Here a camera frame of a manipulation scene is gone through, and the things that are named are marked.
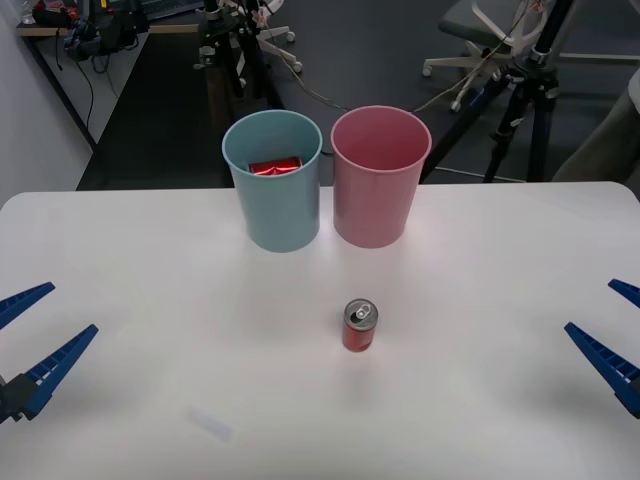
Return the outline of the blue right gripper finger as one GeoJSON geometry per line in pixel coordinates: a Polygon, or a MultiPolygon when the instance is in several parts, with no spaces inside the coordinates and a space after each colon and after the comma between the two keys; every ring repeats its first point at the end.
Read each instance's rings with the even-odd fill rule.
{"type": "Polygon", "coordinates": [[[608,286],[631,302],[636,307],[640,307],[640,288],[627,282],[612,279],[608,286]]]}
{"type": "Polygon", "coordinates": [[[614,396],[636,419],[639,418],[639,368],[569,322],[565,332],[606,381],[614,396]]]}

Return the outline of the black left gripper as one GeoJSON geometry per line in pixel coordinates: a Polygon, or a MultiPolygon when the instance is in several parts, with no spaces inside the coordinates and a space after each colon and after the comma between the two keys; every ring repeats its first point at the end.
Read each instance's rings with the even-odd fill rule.
{"type": "MultiPolygon", "coordinates": [[[[0,329],[51,293],[51,282],[32,287],[0,301],[0,329]]],[[[79,360],[99,329],[91,324],[51,355],[1,386],[1,419],[33,420],[52,398],[54,391],[79,360]]]]}

